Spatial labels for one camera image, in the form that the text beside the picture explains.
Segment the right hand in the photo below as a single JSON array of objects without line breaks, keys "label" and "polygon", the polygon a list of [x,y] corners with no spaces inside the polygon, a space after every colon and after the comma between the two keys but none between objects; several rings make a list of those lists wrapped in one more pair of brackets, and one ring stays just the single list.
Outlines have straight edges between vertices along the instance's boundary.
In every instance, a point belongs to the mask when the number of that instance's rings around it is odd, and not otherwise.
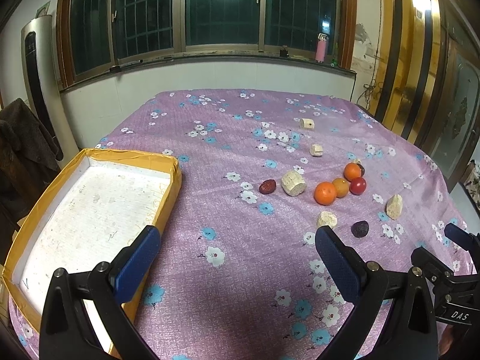
[{"label": "right hand", "polygon": [[439,341],[439,357],[445,355],[448,352],[448,350],[450,350],[450,347],[454,342],[452,329],[453,329],[452,325],[447,325],[442,332],[442,335]]}]

